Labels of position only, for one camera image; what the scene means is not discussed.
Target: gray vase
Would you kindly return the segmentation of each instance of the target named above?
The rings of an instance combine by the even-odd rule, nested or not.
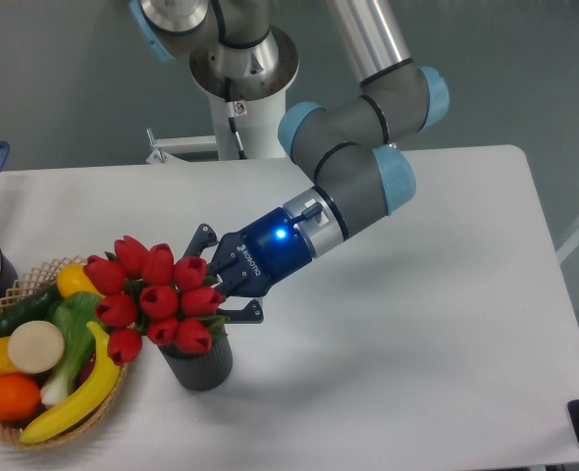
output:
[[[233,353],[226,337],[213,340],[211,349],[202,354],[182,353],[173,343],[159,349],[176,379],[188,390],[212,390],[224,383],[233,368]]]

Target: cucumber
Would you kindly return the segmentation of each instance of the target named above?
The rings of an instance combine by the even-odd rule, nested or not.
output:
[[[0,312],[0,338],[8,337],[21,324],[43,320],[49,306],[58,299],[62,299],[61,293],[53,283]]]

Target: banana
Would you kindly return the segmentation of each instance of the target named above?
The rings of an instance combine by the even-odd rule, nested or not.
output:
[[[109,335],[94,321],[87,322],[86,326],[95,338],[93,371],[67,399],[27,425],[19,437],[22,444],[38,444],[62,434],[95,410],[115,387],[122,368],[107,354]]]

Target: light blue joint cap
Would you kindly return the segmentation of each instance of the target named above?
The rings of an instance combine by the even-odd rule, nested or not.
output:
[[[156,34],[154,34],[154,31],[145,20],[137,0],[131,0],[129,6],[131,7],[132,15],[134,16],[139,29],[141,29],[141,32],[143,33],[143,37],[145,37],[148,45],[154,51],[157,59],[160,62],[168,62],[173,60],[174,56],[170,54],[165,47],[163,47],[163,44],[161,44],[161,41],[159,41],[159,39],[156,37]]]
[[[381,181],[384,185],[388,216],[409,201],[416,193],[416,177],[407,159],[391,145],[373,149]]]
[[[423,129],[441,120],[448,111],[448,87],[440,73],[433,67],[420,67],[429,86],[429,110]]]
[[[300,128],[300,125],[309,113],[319,109],[324,108],[313,101],[303,101],[289,108],[281,118],[277,136],[289,157],[291,157],[291,145],[298,132],[298,128]]]

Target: wicker basket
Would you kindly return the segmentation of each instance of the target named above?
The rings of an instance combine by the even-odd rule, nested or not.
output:
[[[44,263],[41,268],[33,268],[29,273],[25,273],[20,280],[15,280],[12,288],[6,291],[6,296],[0,300],[0,312],[6,307],[15,304],[20,299],[29,296],[39,289],[45,288],[56,281],[58,272],[68,264],[71,263],[86,263],[82,257],[64,258],[62,260],[53,260],[49,263]],[[113,399],[116,397],[118,391],[122,386],[122,381],[128,371],[128,365],[122,368],[120,377],[115,384],[113,390],[109,393],[106,399],[100,406],[93,411],[84,422],[79,426],[73,428],[71,431],[61,434],[53,439],[35,445],[24,445],[19,441],[19,436],[22,434],[21,429],[14,429],[0,424],[0,442],[10,445],[18,449],[39,450],[46,449],[53,446],[66,444],[76,437],[80,436],[93,425],[95,425],[109,408]]]

